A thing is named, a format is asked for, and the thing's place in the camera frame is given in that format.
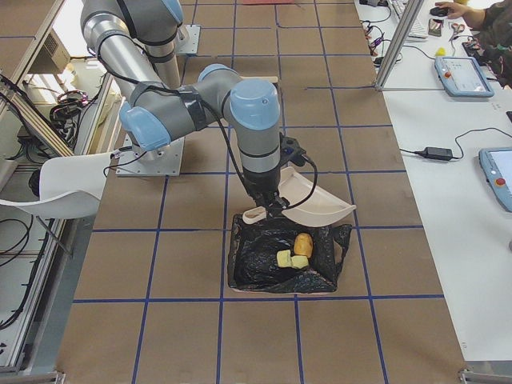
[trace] white plastic tray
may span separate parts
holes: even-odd
[[[281,170],[279,193],[291,205],[300,202],[308,195],[312,187],[313,183],[300,175],[293,167],[289,166]],[[313,195],[308,200],[291,210],[284,210],[282,214],[304,226],[328,226],[341,220],[355,208],[356,206],[344,202],[316,186]],[[244,212],[242,218],[245,223],[252,224],[265,217],[265,208],[259,206]]]

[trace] keyboard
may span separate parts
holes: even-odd
[[[394,12],[398,16],[398,19],[402,18],[403,11],[406,8],[406,4],[402,0],[391,0],[391,5],[393,7]],[[409,31],[409,38],[412,39],[421,39],[425,40],[429,37],[426,32],[426,28],[423,24],[420,23],[419,20],[414,20],[414,24]]]

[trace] computer mouse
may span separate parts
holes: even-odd
[[[435,6],[430,10],[430,14],[432,16],[443,18],[448,15],[448,8],[439,8],[438,6]]]

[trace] potato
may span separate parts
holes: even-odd
[[[306,256],[298,255],[293,256],[291,258],[291,266],[296,270],[300,270],[301,268],[306,268],[310,262],[308,262],[308,258]]]
[[[287,268],[291,265],[291,250],[280,250],[276,255],[278,258],[278,266],[280,268]]]
[[[313,239],[310,234],[298,234],[295,238],[294,254],[310,258],[313,254]]]

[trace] blue joint cap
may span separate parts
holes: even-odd
[[[182,5],[178,0],[162,0],[164,6],[169,10],[170,14],[173,15],[174,20],[178,24],[183,22],[183,9]]]
[[[242,80],[231,90],[230,108],[233,117],[252,130],[266,130],[279,120],[278,92],[266,80]]]
[[[141,106],[125,102],[119,111],[122,127],[131,132],[143,150],[156,150],[170,143],[171,137],[154,114]]]
[[[199,74],[198,81],[201,82],[202,80],[204,80],[204,78],[206,76],[208,76],[209,74],[211,74],[212,72],[214,72],[216,70],[230,70],[231,72],[235,72],[237,74],[236,70],[233,70],[223,64],[210,64],[204,70],[202,70],[202,72]]]

